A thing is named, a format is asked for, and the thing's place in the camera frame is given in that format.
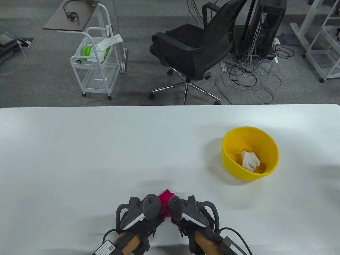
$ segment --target black office chair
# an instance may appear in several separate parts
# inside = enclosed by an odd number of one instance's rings
[[[210,78],[206,73],[221,62],[233,48],[233,28],[235,20],[247,0],[231,0],[218,7],[207,3],[202,7],[204,29],[186,24],[167,31],[158,32],[152,36],[150,52],[159,58],[163,66],[168,66],[168,75],[177,73],[183,82],[153,90],[150,99],[155,98],[155,92],[177,88],[185,85],[185,105],[190,87],[209,95],[221,104],[221,100],[209,92],[194,85],[192,81]],[[208,23],[207,9],[216,12]]]

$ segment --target yellow bowl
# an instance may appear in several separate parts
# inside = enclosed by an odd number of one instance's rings
[[[254,152],[261,165],[254,173],[242,167],[242,151]],[[222,144],[223,162],[227,170],[244,181],[255,181],[272,174],[279,162],[278,147],[266,132],[255,127],[238,127],[227,133]]]

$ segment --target white cable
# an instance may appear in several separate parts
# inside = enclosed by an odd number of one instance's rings
[[[19,47],[20,47],[20,49],[21,49],[21,51],[22,51],[22,53],[23,53],[23,56],[25,57],[25,59],[24,59],[24,61],[23,61],[23,64],[22,64],[18,69],[14,70],[14,71],[12,71],[12,72],[9,72],[9,73],[0,74],[0,76],[6,76],[6,75],[9,75],[9,74],[12,74],[12,73],[14,73],[14,72],[20,70],[21,67],[23,67],[23,65],[25,64],[25,62],[26,62],[26,55],[25,55],[25,52],[23,51],[23,49],[22,49],[21,46],[19,46]]]
[[[253,70],[256,70],[256,69],[260,66],[260,63],[261,63],[261,62],[264,63],[264,62],[266,62],[266,61],[270,61],[270,64],[267,66],[267,68],[266,68],[263,72],[259,73],[258,75],[254,75],[253,77],[259,77],[260,75],[264,74],[265,72],[268,72],[268,69],[269,69],[269,67],[272,65],[272,63],[273,63],[274,60],[263,59],[263,60],[261,60],[260,62],[258,62],[257,66],[254,67]],[[250,77],[250,76],[245,75],[244,73],[243,73],[242,75],[243,75],[244,77],[247,77],[247,78],[253,78],[253,77]]]
[[[253,58],[254,50],[256,49],[256,46],[257,46],[256,42],[260,34],[261,34],[261,21],[259,21],[259,23],[257,24],[255,34],[253,37],[253,43],[252,43],[252,46],[248,49],[248,55],[244,63],[247,63],[249,61],[251,64],[253,64],[252,58]]]

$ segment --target pink cloth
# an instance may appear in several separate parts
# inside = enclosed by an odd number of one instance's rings
[[[175,194],[171,193],[168,189],[164,191],[162,194],[160,194],[158,197],[164,206],[163,211],[160,213],[161,215],[164,215],[165,217],[171,217],[171,214],[169,213],[167,207],[169,204],[170,198],[172,198]]]

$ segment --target vr controller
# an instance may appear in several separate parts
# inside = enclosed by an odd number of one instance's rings
[[[207,227],[209,220],[200,212],[204,207],[210,207],[215,218],[215,232],[219,230],[219,217],[215,205],[211,202],[197,202],[195,196],[189,196],[187,200],[179,196],[173,196],[169,200],[167,210],[175,220],[186,219],[201,227]],[[128,209],[122,219],[121,211]],[[163,210],[163,205],[158,196],[147,195],[142,201],[137,197],[130,197],[129,204],[121,204],[116,211],[116,227],[127,230],[143,219],[154,219]]]
[[[121,211],[128,209],[123,219],[120,219]],[[154,219],[162,211],[163,206],[159,197],[154,194],[147,195],[142,201],[136,197],[130,197],[129,204],[121,204],[116,211],[116,227],[122,230],[129,229],[143,219]]]
[[[212,202],[197,202],[195,196],[189,196],[188,200],[183,200],[179,196],[173,196],[168,204],[168,211],[173,219],[181,220],[186,219],[201,227],[209,225],[208,219],[200,212],[204,207],[210,207],[215,218],[215,229],[217,232],[220,227],[220,220],[217,209]]]

